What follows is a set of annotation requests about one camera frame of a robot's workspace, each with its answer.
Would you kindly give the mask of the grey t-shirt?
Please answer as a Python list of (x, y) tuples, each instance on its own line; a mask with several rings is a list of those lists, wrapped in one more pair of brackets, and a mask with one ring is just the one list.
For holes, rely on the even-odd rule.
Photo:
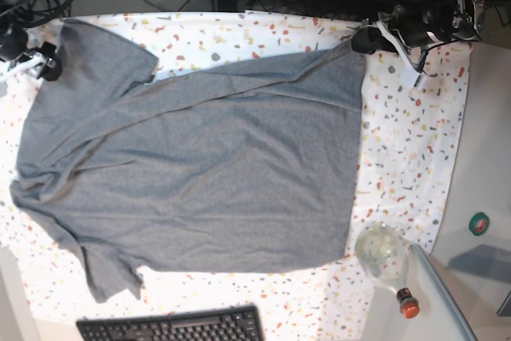
[(18, 147), (14, 204), (103, 303), (158, 272), (277, 273), (343, 257), (366, 62), (330, 50), (152, 81), (157, 58), (67, 22)]

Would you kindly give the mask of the terrazzo pattern tablecloth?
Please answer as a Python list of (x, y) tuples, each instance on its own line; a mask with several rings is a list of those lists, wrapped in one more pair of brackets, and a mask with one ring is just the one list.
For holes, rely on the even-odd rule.
[[(88, 16), (159, 58), (166, 78), (242, 61), (324, 50), (345, 40), (352, 22), (245, 12)], [(366, 60), (358, 186), (350, 237), (382, 221), (430, 251), (444, 215), (462, 127), (471, 47), (432, 50), (421, 89), (406, 89), (392, 54)], [(1, 253), (21, 299), (32, 340), (77, 340), (80, 318), (163, 315), (253, 303), (267, 340), (355, 340), (364, 328), (372, 283), (357, 260), (287, 274), (157, 273), (141, 270), (140, 299), (122, 292), (93, 300), (77, 259), (10, 199), (23, 122), (40, 81), (21, 73), (1, 99)]]

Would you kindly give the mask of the clear plastic bottle red cap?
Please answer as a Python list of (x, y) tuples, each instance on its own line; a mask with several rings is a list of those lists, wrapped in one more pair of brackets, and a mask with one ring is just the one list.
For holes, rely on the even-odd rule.
[(368, 224), (355, 242), (355, 255), (374, 285), (394, 294), (405, 319), (420, 312), (419, 302), (406, 282), (410, 266), (410, 245), (391, 226)]

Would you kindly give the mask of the green tape roll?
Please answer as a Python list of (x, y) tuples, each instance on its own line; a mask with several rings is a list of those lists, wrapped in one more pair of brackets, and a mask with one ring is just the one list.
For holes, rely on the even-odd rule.
[(474, 236), (482, 236), (488, 231), (489, 225), (489, 217), (483, 212), (478, 212), (470, 219), (469, 230)]

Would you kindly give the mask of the black computer keyboard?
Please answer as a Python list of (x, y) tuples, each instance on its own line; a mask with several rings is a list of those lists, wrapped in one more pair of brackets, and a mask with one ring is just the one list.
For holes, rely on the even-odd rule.
[(84, 340), (263, 340), (256, 306), (76, 322)]

